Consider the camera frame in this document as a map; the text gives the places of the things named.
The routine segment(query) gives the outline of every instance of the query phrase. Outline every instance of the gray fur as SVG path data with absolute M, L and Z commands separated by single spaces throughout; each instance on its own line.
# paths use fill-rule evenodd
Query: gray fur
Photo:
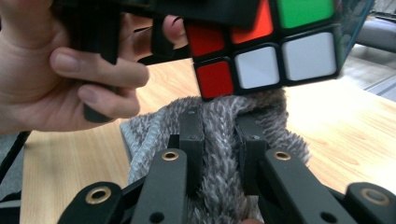
M 155 152 L 166 148 L 170 134 L 178 134 L 178 116 L 193 106 L 199 106 L 204 123 L 205 167 L 198 197 L 189 199 L 189 223 L 262 219 L 257 197 L 245 196 L 241 187 L 234 121 L 238 114 L 252 112 L 271 148 L 287 150 L 307 162 L 306 142 L 286 129 L 288 112 L 283 90 L 224 96 L 206 103 L 199 97 L 179 99 L 157 113 L 123 122 L 121 133 L 131 161 L 129 182 L 147 174 Z

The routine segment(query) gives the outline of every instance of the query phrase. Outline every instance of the puzzle cube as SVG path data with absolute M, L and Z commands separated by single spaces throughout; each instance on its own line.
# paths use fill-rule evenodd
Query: puzzle cube
M 250 30 L 185 21 L 202 97 L 338 77 L 372 4 L 373 0 L 261 0 Z

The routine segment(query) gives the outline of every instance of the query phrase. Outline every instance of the green square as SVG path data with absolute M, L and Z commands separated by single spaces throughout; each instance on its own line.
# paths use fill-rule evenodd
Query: green square
M 280 23 L 290 29 L 329 19 L 334 13 L 333 0 L 278 0 Z

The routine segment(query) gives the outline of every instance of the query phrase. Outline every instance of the fabric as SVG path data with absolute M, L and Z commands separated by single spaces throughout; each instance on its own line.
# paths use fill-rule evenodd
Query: fabric
M 286 150 L 307 162 L 306 142 L 286 128 L 288 112 L 281 89 L 249 96 L 224 96 L 211 102 L 203 102 L 200 97 L 179 99 L 156 113 L 123 122 L 120 129 L 131 162 L 129 183 L 148 173 L 154 154 L 166 149 L 169 135 L 179 134 L 178 116 L 194 106 L 198 106 L 204 123 L 205 167 L 198 196 L 189 198 L 189 223 L 262 219 L 257 197 L 245 196 L 241 187 L 234 121 L 238 114 L 251 112 L 271 148 Z

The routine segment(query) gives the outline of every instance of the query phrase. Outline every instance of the wooden tabletop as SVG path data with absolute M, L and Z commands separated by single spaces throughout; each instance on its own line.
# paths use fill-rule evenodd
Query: wooden tabletop
M 198 95 L 191 61 L 150 67 L 139 90 L 141 114 Z M 339 80 L 287 88 L 289 129 L 309 144 L 310 170 L 345 191 L 366 181 L 396 193 L 396 104 Z M 73 133 L 33 132 L 25 146 L 21 223 L 56 223 L 84 187 L 98 181 L 127 185 L 129 164 L 116 120 Z

